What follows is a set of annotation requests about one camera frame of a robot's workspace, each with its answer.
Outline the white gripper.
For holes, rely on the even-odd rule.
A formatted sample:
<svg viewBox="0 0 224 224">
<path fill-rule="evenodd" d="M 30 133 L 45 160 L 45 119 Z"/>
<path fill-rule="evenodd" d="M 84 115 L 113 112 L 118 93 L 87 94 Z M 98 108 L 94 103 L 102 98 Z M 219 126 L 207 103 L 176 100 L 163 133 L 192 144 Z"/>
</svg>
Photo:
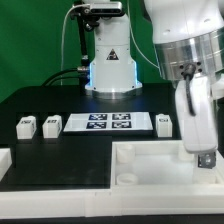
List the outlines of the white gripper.
<svg viewBox="0 0 224 224">
<path fill-rule="evenodd" d="M 183 145 L 189 153 L 215 151 L 218 136 L 209 79 L 206 76 L 193 78 L 190 81 L 190 94 L 195 116 L 189 112 L 185 81 L 180 81 L 175 91 L 175 103 Z"/>
</svg>

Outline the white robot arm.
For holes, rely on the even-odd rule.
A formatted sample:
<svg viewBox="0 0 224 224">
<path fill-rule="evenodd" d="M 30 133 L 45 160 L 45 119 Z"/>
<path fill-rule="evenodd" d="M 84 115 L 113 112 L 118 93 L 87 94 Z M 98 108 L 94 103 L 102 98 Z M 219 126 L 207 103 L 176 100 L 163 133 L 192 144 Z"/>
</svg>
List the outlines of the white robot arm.
<svg viewBox="0 0 224 224">
<path fill-rule="evenodd" d="M 132 93 L 142 87 L 130 55 L 130 19 L 119 2 L 84 0 L 97 14 L 95 58 L 86 91 L 98 96 Z M 218 148 L 211 85 L 221 69 L 224 18 L 219 0 L 142 0 L 153 27 L 160 75 L 177 84 L 175 104 L 187 152 Z"/>
</svg>

